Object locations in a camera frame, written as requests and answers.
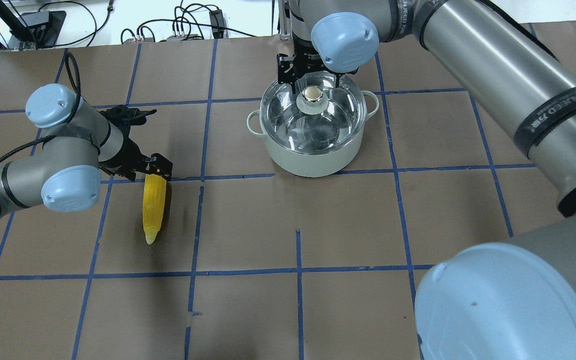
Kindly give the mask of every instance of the grid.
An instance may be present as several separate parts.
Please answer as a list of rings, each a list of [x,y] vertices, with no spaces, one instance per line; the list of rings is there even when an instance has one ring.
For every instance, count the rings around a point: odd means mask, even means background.
[[[535,32],[532,24],[530,25],[531,31]],[[206,153],[208,149],[208,137],[210,136],[210,114],[211,105],[213,103],[231,103],[231,102],[242,102],[242,101],[259,101],[261,98],[231,98],[231,99],[213,99],[213,83],[215,80],[215,63],[218,52],[218,41],[214,41],[212,48],[212,59],[210,67],[210,83],[208,86],[208,97],[206,100],[191,100],[191,101],[176,101],[176,102],[148,102],[148,103],[132,103],[131,95],[133,92],[133,85],[135,83],[135,75],[138,70],[138,64],[140,59],[140,54],[142,50],[142,45],[137,45],[137,52],[134,60],[134,66],[132,69],[132,75],[130,78],[130,86],[128,88],[128,94],[126,96],[125,104],[128,107],[150,107],[150,106],[166,106],[166,105],[187,105],[187,104],[206,104],[206,117],[205,117],[205,129],[203,135],[203,149],[201,153],[201,175],[199,177],[183,177],[183,178],[172,178],[172,182],[210,182],[212,180],[233,180],[233,179],[253,179],[253,178],[271,178],[274,173],[251,173],[246,175],[215,175],[206,176]],[[510,217],[508,215],[508,210],[506,209],[505,198],[499,184],[499,178],[497,170],[499,169],[521,169],[521,168],[532,168],[535,167],[534,164],[521,163],[521,164],[494,164],[493,157],[490,152],[487,137],[482,126],[482,119],[480,118],[478,107],[475,100],[470,96],[470,103],[472,107],[473,114],[477,121],[478,131],[480,132],[480,137],[484,150],[487,157],[488,164],[485,165],[473,165],[473,166],[443,166],[434,168],[400,168],[398,167],[396,154],[393,147],[393,136],[391,134],[391,123],[389,118],[389,109],[386,101],[386,96],[395,94],[416,94],[416,93],[439,93],[439,92],[465,92],[464,88],[440,88],[440,89],[411,89],[403,91],[386,91],[384,85],[384,78],[382,76],[382,67],[380,64],[379,55],[375,55],[375,62],[377,66],[377,73],[379,78],[379,88],[380,91],[376,91],[375,94],[380,96],[381,104],[384,111],[384,119],[386,123],[386,134],[388,137],[388,145],[390,148],[390,159],[391,168],[376,168],[369,170],[342,170],[336,173],[334,176],[352,176],[354,174],[393,174],[395,183],[395,193],[397,199],[398,212],[400,216],[400,223],[403,234],[406,264],[393,264],[390,266],[330,266],[330,267],[303,267],[302,266],[302,240],[300,230],[295,232],[295,245],[296,245],[296,267],[291,268],[270,268],[270,269],[245,269],[245,270],[225,270],[225,271],[197,271],[197,259],[199,255],[199,250],[201,248],[201,222],[202,222],[202,204],[204,200],[204,186],[199,188],[198,200],[197,200],[197,215],[196,215],[196,225],[194,233],[194,248],[192,252],[192,269],[191,271],[169,271],[169,272],[159,272],[159,273],[95,273],[95,266],[99,251],[99,240],[103,234],[106,214],[108,210],[108,205],[110,202],[110,196],[112,193],[112,187],[114,184],[130,183],[129,180],[116,179],[110,177],[109,180],[103,180],[102,184],[107,185],[107,193],[103,203],[102,215],[100,218],[100,223],[98,227],[98,233],[96,236],[96,242],[94,244],[94,251],[92,258],[90,260],[89,271],[87,273],[80,274],[62,274],[62,275],[0,275],[0,281],[3,280],[86,280],[86,287],[84,292],[84,297],[82,299],[82,305],[80,308],[80,315],[78,317],[78,325],[75,339],[73,340],[73,351],[72,360],[77,358],[78,347],[80,342],[80,337],[82,334],[82,326],[85,321],[87,303],[89,300],[90,287],[93,280],[97,279],[117,279],[117,278],[169,278],[169,277],[188,277],[190,278],[190,289],[188,298],[188,312],[194,311],[194,295],[195,295],[195,281],[197,277],[206,276],[240,276],[240,275],[259,275],[259,274],[296,274],[297,278],[297,319],[298,319],[298,344],[299,344],[299,358],[300,360],[305,358],[304,354],[304,312],[303,312],[303,287],[302,287],[302,275],[304,273],[311,272],[371,272],[371,271],[401,271],[407,272],[409,278],[409,288],[411,301],[414,304],[416,296],[416,286],[414,271],[418,270],[428,270],[434,266],[433,264],[414,264],[410,253],[410,242],[407,230],[406,222],[406,211],[405,205],[402,199],[402,189],[400,186],[400,174],[406,172],[426,172],[426,171],[469,171],[469,170],[489,170],[494,181],[494,186],[496,188],[496,193],[498,196],[499,207],[502,210],[503,218],[507,228],[507,234],[509,237],[514,235],[512,225],[510,223]],[[62,74],[62,69],[64,66],[64,59],[62,59],[55,76],[55,83],[57,83]],[[96,109],[106,109],[112,107],[113,105],[96,105]],[[11,113],[23,113],[23,109],[10,109],[2,110],[0,114],[11,114]],[[41,130],[37,132],[37,139],[41,136]],[[32,148],[30,155],[34,155],[35,148]],[[14,223],[15,214],[14,212],[9,216],[6,224],[6,229],[4,231],[3,237],[0,242],[0,259],[2,257],[3,249],[6,245],[7,237],[9,235],[10,228]],[[185,339],[184,339],[184,358],[187,359],[189,356],[189,349],[192,340],[192,327],[188,326],[185,329]]]

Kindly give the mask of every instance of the pot lid knob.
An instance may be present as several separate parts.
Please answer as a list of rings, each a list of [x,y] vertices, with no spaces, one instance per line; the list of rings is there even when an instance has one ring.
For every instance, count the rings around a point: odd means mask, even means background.
[[[318,87],[317,85],[311,85],[303,89],[303,97],[307,101],[311,103],[316,103],[319,100],[322,100],[324,93],[322,92],[322,88]]]

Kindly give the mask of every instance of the yellow corn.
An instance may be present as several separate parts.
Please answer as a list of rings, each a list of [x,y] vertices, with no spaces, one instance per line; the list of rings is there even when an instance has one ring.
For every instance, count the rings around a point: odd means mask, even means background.
[[[166,203],[166,179],[159,175],[146,175],[143,187],[142,221],[146,243],[152,244],[162,228]]]

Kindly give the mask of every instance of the light blue joint cover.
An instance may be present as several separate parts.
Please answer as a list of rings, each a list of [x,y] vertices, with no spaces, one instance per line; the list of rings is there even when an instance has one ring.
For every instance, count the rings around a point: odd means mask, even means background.
[[[46,208],[69,213],[89,209],[99,200],[101,175],[90,165],[77,165],[58,171],[41,187]]]
[[[317,21],[310,36],[326,67],[336,73],[356,70],[370,61],[379,48],[377,27],[358,13],[329,14]]]
[[[575,291],[512,244],[480,244],[434,266],[414,317],[426,360],[576,360]]]
[[[77,96],[62,84],[48,84],[36,89],[25,103],[25,116],[37,128],[50,128],[62,123],[71,114]],[[77,109],[82,107],[81,98]]]

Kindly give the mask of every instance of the metal rod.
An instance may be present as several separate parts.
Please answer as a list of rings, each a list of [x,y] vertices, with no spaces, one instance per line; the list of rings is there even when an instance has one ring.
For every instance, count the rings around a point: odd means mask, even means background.
[[[8,25],[12,35],[19,41],[34,41],[30,30],[8,9],[3,0],[0,0],[0,18]]]

